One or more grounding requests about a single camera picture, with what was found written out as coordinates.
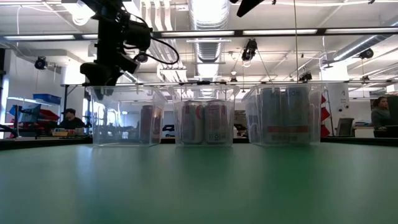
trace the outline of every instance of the cable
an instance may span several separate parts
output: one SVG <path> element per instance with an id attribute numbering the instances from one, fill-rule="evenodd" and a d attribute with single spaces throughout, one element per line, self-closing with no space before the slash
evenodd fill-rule
<path id="1" fill-rule="evenodd" d="M 267 75 L 268 75 L 269 81 L 272 83 L 272 78 L 271 78 L 271 76 L 270 76 L 270 75 L 269 75 L 269 73 L 268 73 L 268 69 L 267 69 L 266 65 L 265 65 L 265 64 L 264 64 L 264 62 L 262 61 L 262 57 L 261 57 L 261 54 L 260 54 L 260 51 L 259 51 L 259 49 L 257 49 L 257 52 L 259 53 L 259 56 L 260 56 L 260 59 L 261 59 L 262 65 L 263 65 L 263 66 L 264 66 L 264 68 L 266 69 L 266 73 L 267 73 Z"/>
<path id="2" fill-rule="evenodd" d="M 180 54 L 179 54 L 178 51 L 177 51 L 174 47 L 172 47 L 170 44 L 168 44 L 168 43 L 166 43 L 166 42 L 164 42 L 164 41 L 161 41 L 161 40 L 159 40 L 159 39 L 156 39 L 155 37 L 150 37 L 150 38 L 151 38 L 152 40 L 157 41 L 157 42 L 159 42 L 159 43 L 161 43 L 161 44 L 164 44 L 164 45 L 168 46 L 170 49 L 172 49 L 172 50 L 175 52 L 175 54 L 177 55 L 176 61 L 174 61 L 174 62 L 165 62 L 165 61 L 162 61 L 162 60 L 160 60 L 160 59 L 158 59 L 158 58 L 155 58 L 155 57 L 153 57 L 153 56 L 151 56 L 151 55 L 149 55 L 149 54 L 147 54 L 147 53 L 139 53 L 139 54 L 137 54 L 137 55 L 133 58 L 133 60 L 137 60 L 137 58 L 138 58 L 140 55 L 145 55 L 146 57 L 150 57 L 150 58 L 154 59 L 155 61 L 160 62 L 160 63 L 164 63 L 164 64 L 166 64 L 166 65 L 173 65 L 173 64 L 177 63 L 177 62 L 180 60 Z"/>
<path id="3" fill-rule="evenodd" d="M 299 43 L 297 39 L 297 13 L 296 13 L 296 0 L 294 3 L 294 24 L 295 24 L 295 37 L 296 37 L 296 67 L 297 67 L 297 83 L 299 82 Z"/>

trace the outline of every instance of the green tabletop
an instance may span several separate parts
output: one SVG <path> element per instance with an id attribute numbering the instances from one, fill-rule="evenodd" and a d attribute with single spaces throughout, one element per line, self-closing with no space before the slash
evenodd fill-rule
<path id="1" fill-rule="evenodd" d="M 398 148 L 0 151 L 0 223 L 398 223 Z"/>

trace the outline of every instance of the wall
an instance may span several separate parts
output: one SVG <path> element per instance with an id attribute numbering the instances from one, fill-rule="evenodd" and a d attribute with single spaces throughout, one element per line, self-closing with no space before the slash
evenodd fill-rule
<path id="1" fill-rule="evenodd" d="M 43 109 L 50 110 L 55 114 L 63 111 L 63 96 L 65 89 L 60 85 L 64 81 L 64 76 L 54 73 L 50 70 L 37 70 L 32 62 L 16 57 L 14 51 L 6 50 L 6 59 L 4 69 L 7 75 L 4 76 L 5 82 L 8 82 L 8 97 L 23 97 L 32 99 L 34 93 L 48 93 L 62 98 L 61 108 L 58 106 L 42 106 Z M 84 88 L 80 87 L 74 90 L 68 96 L 67 108 L 76 109 L 76 114 L 82 114 L 83 111 Z M 13 104 L 22 105 L 21 101 L 7 100 L 7 112 Z M 9 123 L 12 115 L 6 114 L 4 123 Z"/>
<path id="2" fill-rule="evenodd" d="M 369 92 L 351 91 L 349 97 L 369 97 Z M 350 100 L 351 117 L 356 121 L 371 121 L 371 102 L 370 100 Z"/>

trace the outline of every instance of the clear plastic bin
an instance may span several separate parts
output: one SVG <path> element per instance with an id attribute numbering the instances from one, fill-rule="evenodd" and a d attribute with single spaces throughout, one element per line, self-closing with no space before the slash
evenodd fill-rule
<path id="1" fill-rule="evenodd" d="M 251 143 L 265 146 L 320 142 L 321 85 L 257 85 L 242 102 Z"/>
<path id="2" fill-rule="evenodd" d="M 175 143 L 178 146 L 230 146 L 238 86 L 172 86 Z"/>
<path id="3" fill-rule="evenodd" d="M 166 98 L 146 86 L 88 87 L 93 105 L 94 146 L 160 143 Z"/>

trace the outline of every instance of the black pole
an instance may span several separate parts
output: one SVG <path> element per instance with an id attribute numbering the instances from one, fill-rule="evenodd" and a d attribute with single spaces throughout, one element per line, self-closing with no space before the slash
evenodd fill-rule
<path id="1" fill-rule="evenodd" d="M 63 112 L 65 112 L 65 110 L 67 109 L 68 88 L 69 85 L 65 85 L 65 95 L 63 96 Z"/>

